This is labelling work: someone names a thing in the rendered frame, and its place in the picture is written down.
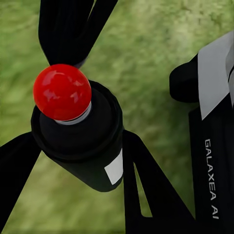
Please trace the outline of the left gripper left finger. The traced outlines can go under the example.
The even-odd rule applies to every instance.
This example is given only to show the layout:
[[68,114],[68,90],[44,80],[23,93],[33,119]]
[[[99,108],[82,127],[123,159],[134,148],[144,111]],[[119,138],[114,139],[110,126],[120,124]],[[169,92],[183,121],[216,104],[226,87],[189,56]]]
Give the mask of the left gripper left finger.
[[40,153],[32,132],[0,147],[0,234]]

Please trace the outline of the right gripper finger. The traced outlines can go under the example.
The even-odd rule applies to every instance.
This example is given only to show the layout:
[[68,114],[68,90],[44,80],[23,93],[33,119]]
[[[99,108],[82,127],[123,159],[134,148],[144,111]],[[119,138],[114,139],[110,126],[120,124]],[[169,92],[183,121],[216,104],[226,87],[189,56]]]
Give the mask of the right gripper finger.
[[83,62],[116,4],[117,0],[70,0],[56,64]]
[[69,8],[70,0],[41,0],[39,44],[51,66],[56,65]]

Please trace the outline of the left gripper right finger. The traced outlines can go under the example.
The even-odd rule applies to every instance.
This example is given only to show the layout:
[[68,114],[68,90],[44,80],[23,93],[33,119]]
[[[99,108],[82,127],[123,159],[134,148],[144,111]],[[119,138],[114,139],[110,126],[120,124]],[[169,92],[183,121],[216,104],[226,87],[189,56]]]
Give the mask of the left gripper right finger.
[[[126,234],[204,234],[141,138],[123,130]],[[141,214],[134,163],[153,218]]]

